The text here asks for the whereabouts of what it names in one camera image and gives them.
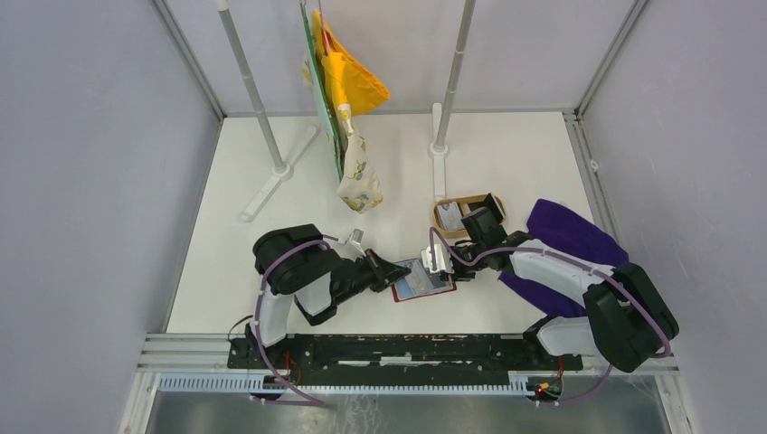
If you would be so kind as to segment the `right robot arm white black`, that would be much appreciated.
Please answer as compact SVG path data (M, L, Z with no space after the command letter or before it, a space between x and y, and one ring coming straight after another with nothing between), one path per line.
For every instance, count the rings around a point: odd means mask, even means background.
M672 354L677 320L648 273L638 264L619 267L579 259L524 231L507 233L504 214L482 205L462 218L469 240L449 245L435 228L421 253L431 274L470 281L493 269L532 281L584 309L583 316L550 314L528 329L525 362L544 369L561 355L600 355L612 367L632 373L650 358Z

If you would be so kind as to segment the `red leather card holder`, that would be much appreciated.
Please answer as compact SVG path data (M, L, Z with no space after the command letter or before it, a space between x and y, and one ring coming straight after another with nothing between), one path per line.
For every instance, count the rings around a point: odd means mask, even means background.
M392 285L393 300L396 303L422 297L437 296L457 290L455 283L445 281L439 275L430 274L420 259L407 259L396 262L407 268L410 273Z

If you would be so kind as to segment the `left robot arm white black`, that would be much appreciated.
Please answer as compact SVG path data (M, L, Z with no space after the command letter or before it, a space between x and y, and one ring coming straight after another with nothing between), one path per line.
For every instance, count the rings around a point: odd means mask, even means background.
M262 288L248 330L249 355L262 368L277 366L284 356L289 311L293 306L312 326L336 315L351 298L380 293L412 270L363 250L355 259L341 257L314 224L269 231L252 246Z

